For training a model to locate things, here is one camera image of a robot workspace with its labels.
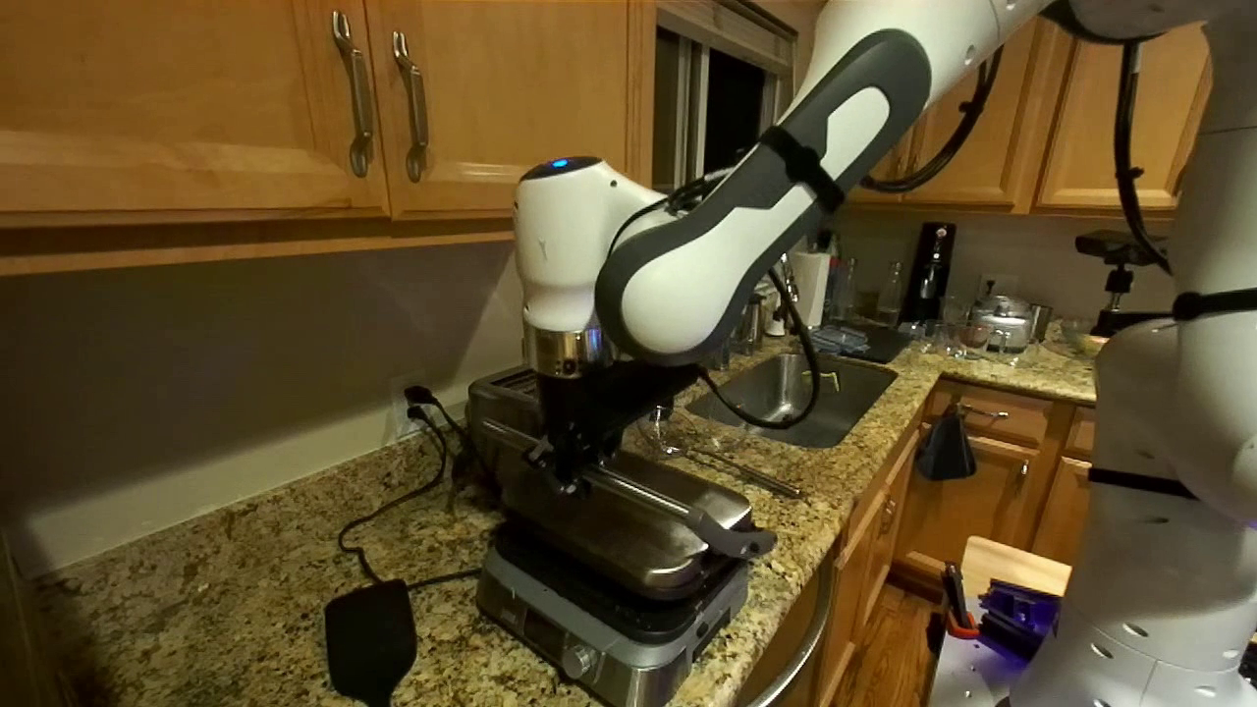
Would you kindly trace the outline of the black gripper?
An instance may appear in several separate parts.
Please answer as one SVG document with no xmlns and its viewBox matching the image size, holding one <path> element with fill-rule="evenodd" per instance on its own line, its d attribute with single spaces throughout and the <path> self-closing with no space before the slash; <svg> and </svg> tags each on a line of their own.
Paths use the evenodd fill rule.
<svg viewBox="0 0 1257 707">
<path fill-rule="evenodd" d="M 644 362 L 593 364 L 576 377 L 540 377 L 546 476 L 553 484 L 583 484 L 591 466 L 621 448 L 621 432 L 631 421 L 680 390 L 680 370 Z"/>
</svg>

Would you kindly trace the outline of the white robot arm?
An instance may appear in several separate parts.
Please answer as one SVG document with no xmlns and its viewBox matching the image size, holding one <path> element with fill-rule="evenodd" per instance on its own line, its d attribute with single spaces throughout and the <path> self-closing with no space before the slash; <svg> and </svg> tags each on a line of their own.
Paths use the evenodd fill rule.
<svg viewBox="0 0 1257 707">
<path fill-rule="evenodd" d="M 546 476 L 583 487 L 618 432 L 715 364 L 752 290 L 1027 21 L 1083 38 L 1207 30 L 1215 90 L 1169 246 L 1175 305 L 1096 359 L 1092 514 L 1014 707 L 1252 707 L 1257 633 L 1257 0 L 830 0 L 796 97 L 667 216 L 598 158 L 520 179 Z"/>
</svg>

